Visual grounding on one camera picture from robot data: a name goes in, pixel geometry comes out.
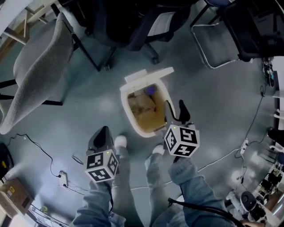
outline hand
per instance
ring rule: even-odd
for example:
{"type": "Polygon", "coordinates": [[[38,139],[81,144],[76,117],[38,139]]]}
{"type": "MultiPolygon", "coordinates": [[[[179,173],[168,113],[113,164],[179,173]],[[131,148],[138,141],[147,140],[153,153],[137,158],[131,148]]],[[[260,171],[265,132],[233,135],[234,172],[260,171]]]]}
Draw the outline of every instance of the hand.
{"type": "Polygon", "coordinates": [[[250,222],[250,221],[246,221],[246,220],[241,220],[241,223],[244,226],[249,226],[249,227],[264,227],[265,224],[260,223],[260,222],[250,222]]]}

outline jeans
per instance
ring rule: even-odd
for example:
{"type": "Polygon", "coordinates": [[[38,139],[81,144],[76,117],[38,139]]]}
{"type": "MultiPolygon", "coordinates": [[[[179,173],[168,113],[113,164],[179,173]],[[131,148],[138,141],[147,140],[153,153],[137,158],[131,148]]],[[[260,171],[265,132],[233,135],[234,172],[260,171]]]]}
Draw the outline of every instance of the jeans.
{"type": "MultiPolygon", "coordinates": [[[[125,226],[143,226],[135,208],[134,199],[130,190],[130,157],[124,147],[116,148],[119,154],[119,173],[115,175],[112,184],[112,196],[114,201],[113,212],[126,218],[125,226]]],[[[152,154],[146,161],[146,177],[150,191],[151,221],[154,221],[168,208],[168,196],[165,191],[165,183],[160,173],[160,164],[163,156],[152,154]]]]}

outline floor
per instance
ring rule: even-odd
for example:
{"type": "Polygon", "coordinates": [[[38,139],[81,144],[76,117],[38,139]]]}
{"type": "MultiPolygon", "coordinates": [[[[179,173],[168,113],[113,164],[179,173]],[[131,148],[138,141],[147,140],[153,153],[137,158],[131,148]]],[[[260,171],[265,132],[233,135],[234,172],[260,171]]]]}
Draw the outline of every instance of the floor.
{"type": "MultiPolygon", "coordinates": [[[[134,131],[122,108],[119,88],[125,84],[124,77],[136,71],[147,69],[153,71],[165,67],[173,67],[175,72],[162,79],[165,83],[175,107],[178,101],[184,100],[191,114],[191,120],[200,130],[201,146],[193,155],[193,162],[198,168],[239,148],[256,113],[263,85],[261,63],[235,62],[216,70],[209,70],[203,64],[197,46],[189,31],[189,23],[202,8],[202,3],[192,7],[188,23],[169,43],[154,43],[153,46],[161,56],[161,63],[152,65],[146,50],[128,52],[120,50],[115,55],[114,67],[106,72],[96,72],[88,59],[80,50],[76,50],[50,100],[64,99],[64,105],[41,106],[19,122],[10,133],[1,136],[4,143],[16,133],[27,133],[31,139],[41,144],[54,160],[52,171],[68,174],[70,186],[88,189],[89,177],[84,173],[82,165],[76,163],[71,156],[84,159],[90,137],[100,127],[107,125],[113,137],[123,133],[128,139],[131,155],[132,188],[146,186],[144,160],[151,154],[160,141],[156,138],[142,138],[134,131]]],[[[213,12],[208,12],[200,22],[208,22],[213,12]]],[[[226,29],[221,35],[216,30],[202,35],[211,48],[214,63],[224,61],[225,56],[234,52],[234,43],[226,29]]],[[[83,44],[96,62],[108,50],[90,37],[82,38],[83,44]]],[[[0,64],[1,80],[13,78],[13,64],[21,49],[17,44],[0,64]]],[[[12,89],[2,89],[2,94],[13,94],[12,89]]],[[[275,103],[272,98],[273,89],[267,87],[258,115],[249,132],[248,140],[261,140],[266,129],[273,125],[272,117],[275,103]]],[[[269,170],[270,163],[264,157],[271,141],[265,138],[259,145],[252,144],[244,153],[248,167],[244,185],[253,191],[269,170]]],[[[69,220],[82,205],[82,195],[59,187],[58,178],[50,173],[50,159],[34,144],[24,137],[11,141],[9,150],[15,162],[14,169],[8,178],[19,177],[23,184],[35,196],[37,207],[46,205],[50,211],[62,215],[69,220]]],[[[167,173],[173,156],[165,154],[163,173],[165,181],[170,181],[167,173]]],[[[208,184],[217,196],[225,198],[230,190],[235,189],[237,178],[241,173],[241,159],[234,155],[221,160],[202,171],[208,184]]],[[[169,196],[180,195],[178,186],[170,183],[166,186],[169,196]]],[[[240,185],[238,193],[244,188],[240,185]]],[[[150,222],[148,190],[134,190],[133,196],[142,222],[147,226],[150,222]]]]}

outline desk leg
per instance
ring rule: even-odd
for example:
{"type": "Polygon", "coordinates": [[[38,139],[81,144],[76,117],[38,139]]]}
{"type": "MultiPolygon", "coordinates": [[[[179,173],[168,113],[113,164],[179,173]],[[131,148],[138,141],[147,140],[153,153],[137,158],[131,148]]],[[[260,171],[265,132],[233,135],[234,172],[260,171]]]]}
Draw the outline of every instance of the desk leg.
{"type": "Polygon", "coordinates": [[[27,44],[27,40],[23,36],[21,36],[20,34],[18,34],[17,32],[15,32],[14,30],[12,30],[10,28],[6,28],[3,33],[5,35],[11,37],[12,39],[20,42],[23,45],[27,44]]]}

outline gray office chair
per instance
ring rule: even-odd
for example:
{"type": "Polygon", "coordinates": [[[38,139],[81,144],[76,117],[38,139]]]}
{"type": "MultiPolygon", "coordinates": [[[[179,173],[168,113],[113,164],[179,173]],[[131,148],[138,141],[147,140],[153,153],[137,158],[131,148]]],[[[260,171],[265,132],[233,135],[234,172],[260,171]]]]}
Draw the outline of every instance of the gray office chair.
{"type": "Polygon", "coordinates": [[[0,94],[1,134],[8,133],[41,104],[62,106],[62,102],[46,100],[72,54],[72,27],[64,14],[59,13],[57,19],[47,23],[21,50],[14,65],[15,80],[0,83],[0,88],[19,86],[15,96],[0,94]]]}

